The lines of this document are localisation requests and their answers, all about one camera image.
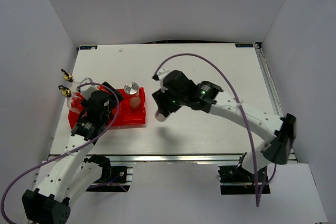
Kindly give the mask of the white shaker with metal lid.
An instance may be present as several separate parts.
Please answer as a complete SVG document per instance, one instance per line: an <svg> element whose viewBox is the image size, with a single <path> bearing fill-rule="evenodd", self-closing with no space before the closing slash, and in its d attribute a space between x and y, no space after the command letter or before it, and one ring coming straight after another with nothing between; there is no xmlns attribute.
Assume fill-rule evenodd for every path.
<svg viewBox="0 0 336 224"><path fill-rule="evenodd" d="M164 122L166 120L166 117L160 113L159 111L155 112L155 118L159 121L159 122Z"/></svg>

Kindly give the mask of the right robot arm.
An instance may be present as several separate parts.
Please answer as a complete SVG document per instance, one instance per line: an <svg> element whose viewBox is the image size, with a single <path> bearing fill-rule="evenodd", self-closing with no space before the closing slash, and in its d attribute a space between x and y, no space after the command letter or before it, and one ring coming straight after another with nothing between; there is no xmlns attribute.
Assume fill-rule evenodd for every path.
<svg viewBox="0 0 336 224"><path fill-rule="evenodd" d="M249 104L238 103L220 86L209 81L195 84L179 70L160 69L153 79L160 83L160 88L152 94L158 107L155 113L158 121L165 121L170 114L186 106L228 119L262 139L261 144L240 158L237 175L241 180L250 181L256 171L269 164L287 163L296 138L297 119L294 115L268 114Z"/></svg>

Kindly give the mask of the red-capped brown sauce bottle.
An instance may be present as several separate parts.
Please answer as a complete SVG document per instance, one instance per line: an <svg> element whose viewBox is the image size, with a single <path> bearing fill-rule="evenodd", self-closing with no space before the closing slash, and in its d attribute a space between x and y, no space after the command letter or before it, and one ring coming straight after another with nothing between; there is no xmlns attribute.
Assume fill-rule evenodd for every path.
<svg viewBox="0 0 336 224"><path fill-rule="evenodd" d="M103 86L97 86L97 88L99 89L99 90L102 90L102 91L105 91L105 92L109 92L105 87L103 87Z"/></svg>

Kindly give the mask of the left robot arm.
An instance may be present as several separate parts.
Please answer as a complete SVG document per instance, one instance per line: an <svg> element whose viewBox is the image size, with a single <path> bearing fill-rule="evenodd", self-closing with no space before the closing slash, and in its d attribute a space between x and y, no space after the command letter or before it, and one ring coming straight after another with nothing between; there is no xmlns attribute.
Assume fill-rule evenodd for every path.
<svg viewBox="0 0 336 224"><path fill-rule="evenodd" d="M101 155L87 158L118 116L121 93L104 82L88 99L71 130L64 152L34 190L22 196L25 214L34 223L66 223L75 201L96 181L105 183L111 175L110 160Z"/></svg>

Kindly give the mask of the clear glass oil bottle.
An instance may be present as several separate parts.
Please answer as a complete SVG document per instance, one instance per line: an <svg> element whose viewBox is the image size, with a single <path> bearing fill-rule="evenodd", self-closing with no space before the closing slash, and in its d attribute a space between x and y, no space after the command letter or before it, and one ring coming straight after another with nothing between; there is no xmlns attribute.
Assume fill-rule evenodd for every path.
<svg viewBox="0 0 336 224"><path fill-rule="evenodd" d="M76 81L70 72L67 72L65 69L61 69L60 71L62 72L64 79L69 83L69 88L77 88L80 86L80 82Z"/></svg>

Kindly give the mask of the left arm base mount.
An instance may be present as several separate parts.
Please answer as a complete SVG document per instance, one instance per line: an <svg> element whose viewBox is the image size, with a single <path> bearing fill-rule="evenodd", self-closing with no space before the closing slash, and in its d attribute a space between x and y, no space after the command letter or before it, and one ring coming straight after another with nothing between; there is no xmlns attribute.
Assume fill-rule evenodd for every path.
<svg viewBox="0 0 336 224"><path fill-rule="evenodd" d="M130 189L133 176L132 166L118 166L108 163L109 158L94 155L83 160L82 168L87 163L97 163L102 168L99 179L87 188L87 192L126 193Z"/></svg>

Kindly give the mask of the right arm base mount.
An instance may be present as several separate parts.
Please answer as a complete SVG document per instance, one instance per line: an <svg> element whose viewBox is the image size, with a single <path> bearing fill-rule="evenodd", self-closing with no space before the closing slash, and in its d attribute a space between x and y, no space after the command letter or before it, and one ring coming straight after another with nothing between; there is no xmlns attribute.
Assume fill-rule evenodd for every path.
<svg viewBox="0 0 336 224"><path fill-rule="evenodd" d="M256 183L254 174L241 168L244 153L235 166L219 166L220 193L222 195L254 195Z"/></svg>

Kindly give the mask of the clear jar with metal lid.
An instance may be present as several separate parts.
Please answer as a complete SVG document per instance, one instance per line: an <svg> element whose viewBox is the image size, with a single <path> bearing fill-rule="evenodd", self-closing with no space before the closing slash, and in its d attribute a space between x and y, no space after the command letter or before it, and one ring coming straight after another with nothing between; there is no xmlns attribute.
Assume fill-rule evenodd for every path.
<svg viewBox="0 0 336 224"><path fill-rule="evenodd" d="M123 90L129 100L130 107L134 110L138 109L141 104L139 85L136 82L128 82L124 85Z"/></svg>

